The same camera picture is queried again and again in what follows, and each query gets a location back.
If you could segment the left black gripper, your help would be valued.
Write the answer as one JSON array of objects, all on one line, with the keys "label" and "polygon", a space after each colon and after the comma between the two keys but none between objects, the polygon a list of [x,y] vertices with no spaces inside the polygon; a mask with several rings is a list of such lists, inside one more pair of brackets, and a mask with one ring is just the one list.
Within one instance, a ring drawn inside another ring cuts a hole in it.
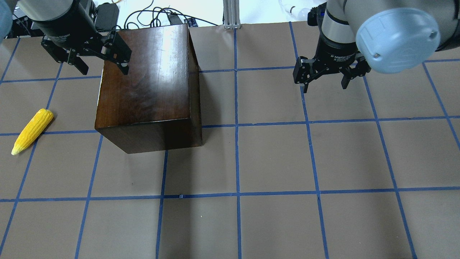
[{"label": "left black gripper", "polygon": [[115,31],[96,31],[92,0],[53,0],[48,14],[41,15],[41,46],[58,63],[74,66],[82,75],[89,67],[83,56],[94,56],[117,65],[128,75],[132,50]]}]

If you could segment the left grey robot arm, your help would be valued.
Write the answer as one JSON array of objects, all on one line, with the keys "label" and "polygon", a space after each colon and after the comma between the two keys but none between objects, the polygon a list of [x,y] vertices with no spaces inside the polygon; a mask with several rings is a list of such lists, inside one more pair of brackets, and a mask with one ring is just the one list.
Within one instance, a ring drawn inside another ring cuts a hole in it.
[{"label": "left grey robot arm", "polygon": [[82,57],[98,57],[128,74],[132,51],[117,32],[116,3],[92,0],[2,0],[1,39],[13,26],[16,7],[44,33],[41,46],[58,63],[88,72]]}]

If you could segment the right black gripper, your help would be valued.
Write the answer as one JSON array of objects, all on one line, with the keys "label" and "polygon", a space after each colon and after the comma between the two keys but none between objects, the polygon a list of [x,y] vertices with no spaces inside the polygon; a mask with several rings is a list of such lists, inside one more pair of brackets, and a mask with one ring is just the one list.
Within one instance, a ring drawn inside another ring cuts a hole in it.
[{"label": "right black gripper", "polygon": [[308,59],[299,56],[293,71],[296,84],[303,84],[303,93],[307,93],[309,84],[324,75],[341,73],[341,86],[346,90],[350,81],[356,77],[363,77],[370,72],[370,66],[363,54],[358,51],[357,45],[352,43],[338,43],[320,36],[315,56]]}]

